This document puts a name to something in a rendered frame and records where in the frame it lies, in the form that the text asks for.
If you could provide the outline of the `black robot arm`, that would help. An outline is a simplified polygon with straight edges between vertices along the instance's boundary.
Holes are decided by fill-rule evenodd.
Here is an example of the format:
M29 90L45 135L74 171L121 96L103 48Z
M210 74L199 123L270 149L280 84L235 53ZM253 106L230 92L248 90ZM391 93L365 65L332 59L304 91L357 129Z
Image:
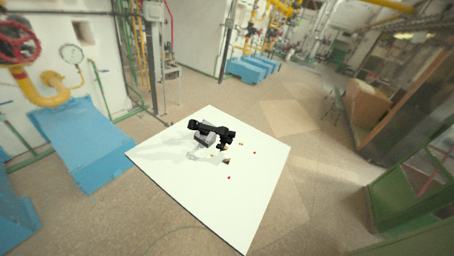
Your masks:
M231 145L233 138L235 138L236 131L230 131L227 127L213 127L210 125L202 124L194 119L190 119L188 121L188 129L190 130L198 130L201 135L208 135L211 131L215 132L221 137L226 137L225 141L227 144ZM229 137L229 138L228 138Z

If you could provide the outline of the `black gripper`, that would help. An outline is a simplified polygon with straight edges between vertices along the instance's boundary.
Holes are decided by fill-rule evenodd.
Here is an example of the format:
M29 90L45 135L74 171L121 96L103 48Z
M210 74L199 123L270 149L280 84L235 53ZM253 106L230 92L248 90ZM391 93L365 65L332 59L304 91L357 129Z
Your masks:
M220 136L220 140L219 140L220 144L219 144L219 143L217 144L217 146L216 146L217 149L223 150L223 148L224 148L225 145L226 145L226 142L224 142L225 139L226 139L226 137L221 137L221 136Z

